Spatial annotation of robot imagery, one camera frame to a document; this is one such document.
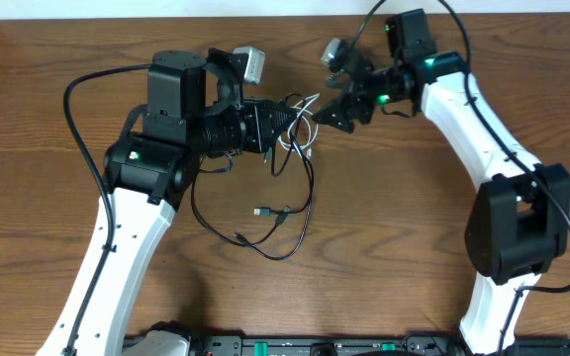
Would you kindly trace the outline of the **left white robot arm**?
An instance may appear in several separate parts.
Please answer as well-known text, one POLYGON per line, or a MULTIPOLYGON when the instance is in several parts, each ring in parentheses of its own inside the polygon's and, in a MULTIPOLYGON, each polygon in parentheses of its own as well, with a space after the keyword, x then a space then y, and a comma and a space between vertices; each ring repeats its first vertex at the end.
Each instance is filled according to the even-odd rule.
POLYGON ((264 153, 292 109, 248 99, 265 56, 251 47, 206 55, 158 52, 145 66, 147 100, 131 109, 102 165, 93 235, 44 355, 118 355, 153 252, 205 157, 264 153))

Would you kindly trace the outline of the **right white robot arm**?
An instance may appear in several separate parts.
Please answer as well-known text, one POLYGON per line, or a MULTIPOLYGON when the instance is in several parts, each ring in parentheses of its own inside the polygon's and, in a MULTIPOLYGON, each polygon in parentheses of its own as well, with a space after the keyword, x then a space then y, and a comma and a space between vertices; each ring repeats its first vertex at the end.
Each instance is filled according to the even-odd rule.
POLYGON ((452 355, 570 355, 570 340, 515 338, 527 296, 570 245, 570 175, 543 164, 502 124, 471 71, 469 52, 441 51, 417 9, 385 23, 393 64, 377 68, 354 42, 335 39, 322 57, 336 99, 314 114, 352 132, 375 110, 408 101, 449 142, 476 197, 464 232, 476 280, 452 355))

